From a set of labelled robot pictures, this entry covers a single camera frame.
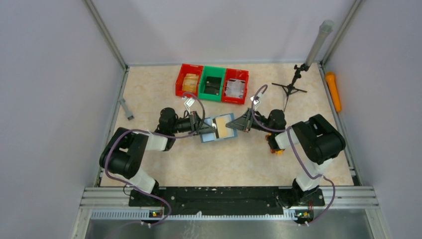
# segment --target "item in bin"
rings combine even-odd
[[[218,96],[220,94],[221,81],[222,78],[220,77],[207,76],[204,93]]]
[[[245,81],[239,79],[230,79],[227,81],[225,88],[225,95],[233,98],[243,98],[243,89],[245,87]]]
[[[197,91],[198,79],[198,75],[187,73],[183,79],[182,91],[195,93]]]

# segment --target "yellow object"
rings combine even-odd
[[[224,117],[215,118],[215,124],[217,125],[218,137],[225,138],[228,136],[227,128],[225,126],[226,122]]]
[[[328,72],[325,75],[325,81],[327,81],[328,89],[330,90],[332,103],[336,112],[341,111],[340,97],[338,96],[337,86],[335,85],[335,75],[332,72]]]
[[[195,93],[197,91],[198,75],[187,73],[183,79],[182,91]]]

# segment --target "small gray object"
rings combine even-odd
[[[128,108],[127,108],[127,105],[126,105],[126,100],[124,100],[123,98],[120,98],[119,100],[118,100],[118,102],[120,103],[120,105],[123,107],[123,110],[124,110],[124,113],[126,114],[126,118],[127,118],[127,120],[133,120],[135,117],[133,116],[133,114],[132,114],[132,111],[130,111]]]

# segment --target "marble-patterned floor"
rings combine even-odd
[[[249,71],[247,101],[234,105],[203,101],[206,116],[234,113],[241,116],[250,106],[249,98],[259,87],[268,84],[259,112],[266,117],[272,109],[283,109],[285,94],[272,82],[289,84],[294,75],[294,64],[224,64],[212,65]],[[172,107],[183,115],[183,101],[175,96],[175,81],[180,65],[131,67],[123,97],[135,119],[128,121],[120,107],[115,129],[149,129],[158,124],[160,111]],[[287,125],[305,121],[316,114],[323,115],[333,126],[334,119],[316,64],[302,73],[295,84],[307,93],[290,96],[286,108]],[[201,107],[193,109],[201,115]],[[265,132],[251,130],[239,132],[238,137],[222,141],[201,143],[199,136],[176,140],[168,152],[146,151],[141,166],[160,186],[289,186],[302,171],[291,148],[282,155],[271,154]],[[300,146],[300,155],[305,156]],[[349,167],[342,152],[330,165],[326,177],[336,185],[353,185]],[[121,183],[106,176],[101,186],[120,186]],[[321,180],[321,185],[330,185]]]

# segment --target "black mounting plate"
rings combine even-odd
[[[202,215],[214,216],[282,215],[283,208],[276,198],[289,192],[287,187],[161,187],[155,195],[169,202],[172,215],[195,215],[199,211]],[[313,194],[314,206],[325,205],[320,195],[321,189]],[[130,207],[166,207],[136,190],[132,190],[130,196]]]

